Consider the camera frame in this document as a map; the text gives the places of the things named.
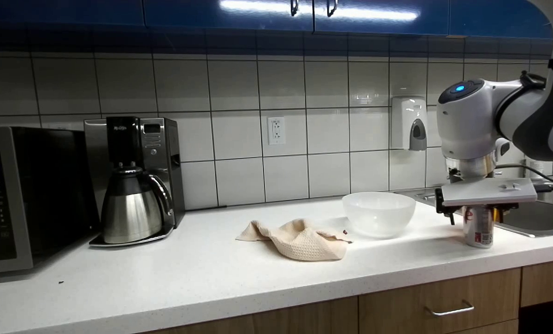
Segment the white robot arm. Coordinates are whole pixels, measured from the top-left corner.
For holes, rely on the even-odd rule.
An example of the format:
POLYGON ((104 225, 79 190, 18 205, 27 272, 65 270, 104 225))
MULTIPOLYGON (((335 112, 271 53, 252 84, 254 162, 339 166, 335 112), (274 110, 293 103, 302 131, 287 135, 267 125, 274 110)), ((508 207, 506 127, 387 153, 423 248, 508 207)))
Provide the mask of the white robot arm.
MULTIPOLYGON (((553 0, 528 0, 549 21, 553 0)), ((438 99, 441 153, 452 164, 456 183, 438 190, 443 209, 497 209, 536 199, 528 179, 491 179, 499 140, 525 157, 553 162, 553 51, 549 77, 521 73, 517 81, 464 81, 438 99)))

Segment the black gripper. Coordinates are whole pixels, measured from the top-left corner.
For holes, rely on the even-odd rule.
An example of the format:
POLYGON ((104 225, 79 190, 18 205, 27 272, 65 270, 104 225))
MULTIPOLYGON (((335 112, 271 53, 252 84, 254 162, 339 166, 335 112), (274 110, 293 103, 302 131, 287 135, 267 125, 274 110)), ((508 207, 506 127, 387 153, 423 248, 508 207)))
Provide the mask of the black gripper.
POLYGON ((464 199, 462 194, 451 194, 445 188, 434 192, 434 209, 438 214, 454 222, 454 214, 464 218, 464 224, 482 222, 482 224, 501 224, 506 211, 515 209, 515 203, 490 203, 478 198, 464 199))

